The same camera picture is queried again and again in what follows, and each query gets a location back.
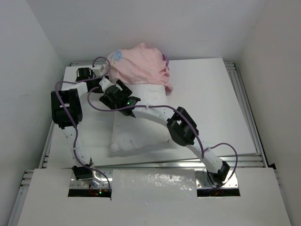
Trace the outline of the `pink purple pillowcase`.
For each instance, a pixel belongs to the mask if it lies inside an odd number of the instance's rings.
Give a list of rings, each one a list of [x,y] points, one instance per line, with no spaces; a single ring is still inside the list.
[[[140,43],[131,49],[118,49],[107,56],[110,80],[125,84],[163,85],[166,92],[173,90],[170,83],[169,60],[157,48]]]

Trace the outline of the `white pillow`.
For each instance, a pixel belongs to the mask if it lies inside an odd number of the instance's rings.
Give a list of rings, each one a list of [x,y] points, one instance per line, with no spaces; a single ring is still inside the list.
[[[142,104],[166,105],[164,85],[127,84]],[[110,151],[119,154],[157,151],[170,146],[170,135],[164,126],[147,119],[114,113]]]

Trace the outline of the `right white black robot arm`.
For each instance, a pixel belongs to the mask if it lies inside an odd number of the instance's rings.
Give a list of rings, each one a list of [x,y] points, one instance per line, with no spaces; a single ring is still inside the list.
[[[109,107],[110,112],[120,112],[124,116],[145,119],[166,127],[171,139],[178,145],[190,149],[205,165],[208,177],[215,186],[222,186],[230,166],[218,157],[199,138],[197,124],[183,107],[151,105],[138,97],[120,80],[115,84],[107,78],[99,82],[103,96],[100,101]]]

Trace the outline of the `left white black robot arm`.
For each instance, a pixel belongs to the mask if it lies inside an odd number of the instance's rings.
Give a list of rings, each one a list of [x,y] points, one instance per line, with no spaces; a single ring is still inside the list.
[[[108,177],[94,168],[92,158],[86,153],[83,142],[79,138],[79,124],[83,120],[80,97],[93,88],[98,88],[103,78],[101,71],[91,68],[79,68],[76,80],[59,81],[51,92],[51,113],[53,122],[63,131],[73,158],[72,167],[75,178],[79,181],[96,181],[98,175],[109,182]]]

